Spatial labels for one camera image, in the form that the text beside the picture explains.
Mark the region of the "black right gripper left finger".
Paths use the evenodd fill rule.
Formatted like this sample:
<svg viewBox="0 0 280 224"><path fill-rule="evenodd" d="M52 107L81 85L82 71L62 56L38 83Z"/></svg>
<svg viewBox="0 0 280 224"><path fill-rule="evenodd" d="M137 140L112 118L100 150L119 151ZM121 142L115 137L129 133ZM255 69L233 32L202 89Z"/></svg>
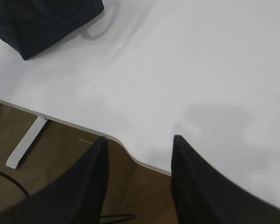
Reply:
<svg viewBox="0 0 280 224"><path fill-rule="evenodd" d="M63 175L0 213L0 224L98 224L109 179L109 151L100 137Z"/></svg>

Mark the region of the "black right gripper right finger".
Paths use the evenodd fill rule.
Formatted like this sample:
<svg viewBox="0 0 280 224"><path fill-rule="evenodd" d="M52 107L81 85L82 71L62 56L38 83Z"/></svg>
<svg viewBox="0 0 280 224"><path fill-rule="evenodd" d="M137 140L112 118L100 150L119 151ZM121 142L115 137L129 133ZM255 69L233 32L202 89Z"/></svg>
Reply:
<svg viewBox="0 0 280 224"><path fill-rule="evenodd" d="M224 177L181 136L173 139L171 193L180 224L280 224L280 209Z"/></svg>

